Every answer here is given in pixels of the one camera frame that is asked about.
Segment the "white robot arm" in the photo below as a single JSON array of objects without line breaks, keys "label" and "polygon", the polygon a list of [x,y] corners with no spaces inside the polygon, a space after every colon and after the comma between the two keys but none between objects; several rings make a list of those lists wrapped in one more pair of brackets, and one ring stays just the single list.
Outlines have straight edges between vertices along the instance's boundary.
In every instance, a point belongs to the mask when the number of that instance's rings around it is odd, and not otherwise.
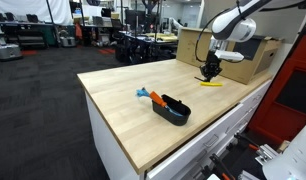
[{"label": "white robot arm", "polygon": [[257,25],[251,18],[253,13],[278,11],[297,7],[306,9],[306,0],[236,0],[235,5],[216,14],[208,23],[211,40],[206,59],[200,66],[203,82],[210,82],[220,74],[220,63],[240,63],[244,56],[239,52],[227,51],[223,44],[228,41],[243,43],[255,34]]}]

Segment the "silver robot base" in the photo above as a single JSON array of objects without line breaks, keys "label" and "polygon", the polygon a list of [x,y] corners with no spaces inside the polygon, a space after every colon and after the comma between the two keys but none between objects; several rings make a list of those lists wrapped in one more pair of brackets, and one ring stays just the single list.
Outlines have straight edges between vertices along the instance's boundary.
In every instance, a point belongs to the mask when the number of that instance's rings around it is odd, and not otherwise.
[{"label": "silver robot base", "polygon": [[0,61],[21,59],[20,47],[16,44],[0,45]]}]

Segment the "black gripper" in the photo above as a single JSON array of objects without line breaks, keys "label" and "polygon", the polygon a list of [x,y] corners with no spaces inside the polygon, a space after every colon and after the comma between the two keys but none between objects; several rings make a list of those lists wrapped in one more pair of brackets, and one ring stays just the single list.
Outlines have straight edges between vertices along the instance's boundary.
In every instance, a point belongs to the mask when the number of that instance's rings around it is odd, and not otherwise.
[{"label": "black gripper", "polygon": [[204,81],[211,82],[221,71],[220,67],[221,60],[215,56],[214,51],[209,51],[206,62],[200,67],[202,76],[205,78]]}]

